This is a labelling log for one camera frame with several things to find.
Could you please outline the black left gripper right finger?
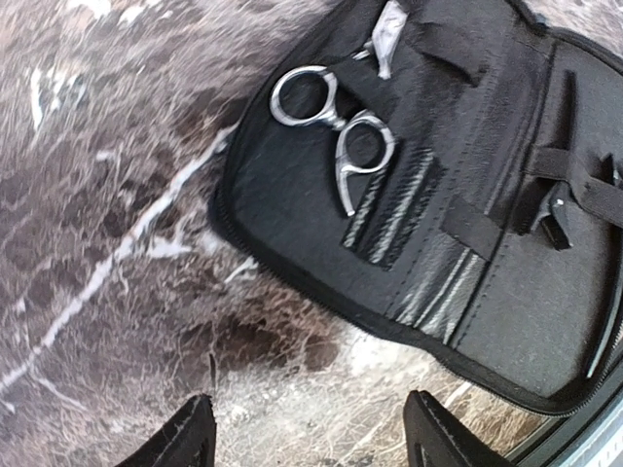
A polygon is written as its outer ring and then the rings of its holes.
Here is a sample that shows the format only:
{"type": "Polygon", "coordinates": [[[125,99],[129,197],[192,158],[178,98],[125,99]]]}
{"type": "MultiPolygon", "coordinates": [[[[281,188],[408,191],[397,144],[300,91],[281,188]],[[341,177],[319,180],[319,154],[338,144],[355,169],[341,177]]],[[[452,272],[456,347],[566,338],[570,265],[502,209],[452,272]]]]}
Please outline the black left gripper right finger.
{"type": "Polygon", "coordinates": [[[408,395],[403,419],[410,466],[513,466],[427,391],[412,391],[408,395]]]}

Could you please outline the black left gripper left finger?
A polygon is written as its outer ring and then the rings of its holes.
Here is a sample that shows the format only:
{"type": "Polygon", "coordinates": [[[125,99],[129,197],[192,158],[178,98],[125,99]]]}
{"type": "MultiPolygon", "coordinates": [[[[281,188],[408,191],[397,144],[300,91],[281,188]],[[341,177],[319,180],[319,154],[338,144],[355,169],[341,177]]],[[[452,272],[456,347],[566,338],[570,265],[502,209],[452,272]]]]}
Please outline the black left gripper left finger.
{"type": "Polygon", "coordinates": [[[214,466],[216,431],[210,397],[194,395],[118,467],[214,466]]]}

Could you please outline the black hair clip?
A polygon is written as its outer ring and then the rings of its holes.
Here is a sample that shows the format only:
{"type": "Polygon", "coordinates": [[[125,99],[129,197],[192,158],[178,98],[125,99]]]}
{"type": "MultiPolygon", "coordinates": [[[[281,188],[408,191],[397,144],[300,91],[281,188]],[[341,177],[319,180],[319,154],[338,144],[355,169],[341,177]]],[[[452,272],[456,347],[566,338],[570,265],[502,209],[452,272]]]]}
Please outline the black hair clip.
{"type": "Polygon", "coordinates": [[[546,185],[529,231],[541,230],[562,254],[554,284],[569,288],[557,304],[577,309],[589,333],[584,378],[610,358],[622,306],[622,162],[613,154],[584,161],[570,150],[537,147],[525,174],[546,185]]]}

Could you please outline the black zippered tool case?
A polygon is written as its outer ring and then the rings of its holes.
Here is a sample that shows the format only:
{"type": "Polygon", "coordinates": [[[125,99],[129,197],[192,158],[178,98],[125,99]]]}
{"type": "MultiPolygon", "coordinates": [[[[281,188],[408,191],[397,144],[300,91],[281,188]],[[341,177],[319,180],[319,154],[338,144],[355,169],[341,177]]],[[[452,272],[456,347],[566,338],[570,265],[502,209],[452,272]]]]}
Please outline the black zippered tool case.
{"type": "MultiPolygon", "coordinates": [[[[533,413],[566,416],[605,379],[584,378],[589,333],[557,304],[562,254],[529,231],[546,185],[525,174],[537,147],[622,162],[622,59],[552,27],[523,1],[404,1],[409,15],[391,78],[354,60],[385,1],[343,1],[285,55],[249,102],[215,191],[233,244],[288,285],[376,337],[420,348],[448,370],[533,413]],[[322,65],[340,81],[337,111],[368,109],[396,138],[381,171],[338,195],[329,126],[284,126],[279,78],[322,65]]],[[[281,91],[295,118],[315,115],[326,86],[301,76],[281,91]]],[[[374,166],[377,131],[348,133],[348,154],[374,166]]]]}

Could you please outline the silver scissors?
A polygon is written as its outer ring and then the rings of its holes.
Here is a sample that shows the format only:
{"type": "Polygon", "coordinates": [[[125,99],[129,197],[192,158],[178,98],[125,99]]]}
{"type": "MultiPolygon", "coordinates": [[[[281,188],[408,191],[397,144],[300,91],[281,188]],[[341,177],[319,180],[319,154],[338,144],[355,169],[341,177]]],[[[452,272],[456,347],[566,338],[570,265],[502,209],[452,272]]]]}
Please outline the silver scissors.
{"type": "MultiPolygon", "coordinates": [[[[407,23],[408,15],[407,9],[400,2],[386,2],[370,38],[351,57],[354,60],[362,60],[369,56],[374,57],[378,62],[378,77],[385,81],[390,79],[393,56],[402,30],[407,23]]],[[[375,174],[385,168],[394,154],[396,138],[387,124],[368,109],[355,114],[348,121],[341,118],[337,111],[337,91],[339,85],[340,81],[336,74],[326,66],[306,65],[294,68],[283,74],[275,83],[270,98],[270,110],[275,120],[284,126],[324,125],[331,127],[339,133],[335,151],[335,178],[343,209],[346,215],[351,217],[354,215],[354,207],[349,193],[348,178],[353,174],[375,174]],[[326,100],[315,115],[306,118],[295,118],[282,108],[281,91],[285,85],[305,75],[314,75],[323,80],[327,89],[326,100]],[[356,165],[348,154],[348,133],[360,125],[368,126],[377,131],[385,144],[385,152],[379,163],[374,166],[356,165]]]]}

